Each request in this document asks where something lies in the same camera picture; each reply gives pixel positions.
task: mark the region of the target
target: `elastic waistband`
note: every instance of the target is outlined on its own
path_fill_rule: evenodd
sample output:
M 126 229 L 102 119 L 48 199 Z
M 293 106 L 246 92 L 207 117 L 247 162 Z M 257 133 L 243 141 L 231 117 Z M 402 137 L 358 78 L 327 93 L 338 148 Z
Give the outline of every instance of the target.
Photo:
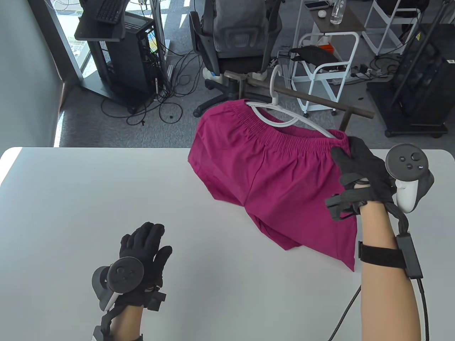
M 263 122 L 251 107 L 245 104 L 246 101 L 248 100 L 229 102 L 230 109 L 236 116 L 239 124 L 266 146 L 292 153 L 308 151 L 329 153 L 332 147 L 341 147 L 343 150 L 349 151 L 348 137 L 342 131 L 328 130 L 336 137 L 335 139 L 331 139 L 317 130 L 300 128 L 294 125 L 285 128 L 275 128 Z M 258 109 L 265 118 L 277 123 L 282 122 L 265 110 Z

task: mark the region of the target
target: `hanger hook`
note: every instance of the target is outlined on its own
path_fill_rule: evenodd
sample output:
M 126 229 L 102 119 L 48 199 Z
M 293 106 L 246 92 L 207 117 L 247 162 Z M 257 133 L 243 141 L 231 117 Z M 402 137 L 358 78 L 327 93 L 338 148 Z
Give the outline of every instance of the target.
M 272 98 L 272 104 L 277 105 L 278 104 L 278 93 L 275 92 L 273 89 L 275 86 L 275 77 L 276 75 L 282 76 L 283 75 L 283 69 L 281 65 L 276 65 L 272 71 L 272 76 L 270 77 L 270 97 Z

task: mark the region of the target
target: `magenta shorts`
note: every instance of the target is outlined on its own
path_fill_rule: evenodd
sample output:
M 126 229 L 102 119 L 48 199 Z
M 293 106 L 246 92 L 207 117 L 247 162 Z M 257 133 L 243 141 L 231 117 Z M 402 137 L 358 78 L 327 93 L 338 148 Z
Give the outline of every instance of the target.
M 344 191 L 330 149 L 349 153 L 347 136 L 330 132 L 337 139 L 296 126 L 274 128 L 245 100 L 230 101 L 204 114 L 188 161 L 213 198 L 245 207 L 283 249 L 304 245 L 354 270 L 357 221 L 335 222 L 325 207 L 325 199 Z

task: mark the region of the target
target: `water bottle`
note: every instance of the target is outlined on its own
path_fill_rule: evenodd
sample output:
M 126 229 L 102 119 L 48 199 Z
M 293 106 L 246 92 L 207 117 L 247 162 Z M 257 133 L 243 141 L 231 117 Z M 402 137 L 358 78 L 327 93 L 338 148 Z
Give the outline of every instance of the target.
M 334 10 L 332 11 L 332 17 L 330 18 L 330 22 L 334 25 L 341 24 L 341 20 L 343 20 L 344 10 L 346 9 L 346 1 L 347 0 L 336 0 L 334 4 Z

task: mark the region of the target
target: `hand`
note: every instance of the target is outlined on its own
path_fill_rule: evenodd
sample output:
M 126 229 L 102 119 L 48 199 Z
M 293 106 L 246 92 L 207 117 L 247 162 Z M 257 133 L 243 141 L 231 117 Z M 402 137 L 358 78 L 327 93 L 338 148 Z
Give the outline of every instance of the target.
M 142 306 L 145 301 L 145 291 L 163 285 L 163 269 L 172 254 L 170 246 L 161 249 L 160 241 L 164 234 L 164 226 L 147 222 L 131 235 L 124 235 L 121 239 L 120 258 L 134 257 L 144 265 L 144 277 L 140 285 L 133 291 L 121 295 L 116 304 Z
M 341 174 L 355 173 L 368 179 L 374 201 L 393 203 L 392 195 L 396 192 L 392 178 L 385 168 L 382 159 L 374 156 L 365 142 L 358 137 L 349 137 L 351 157 L 339 147 L 331 150 L 332 159 L 340 167 Z M 345 185 L 345 189 L 353 189 L 355 182 Z

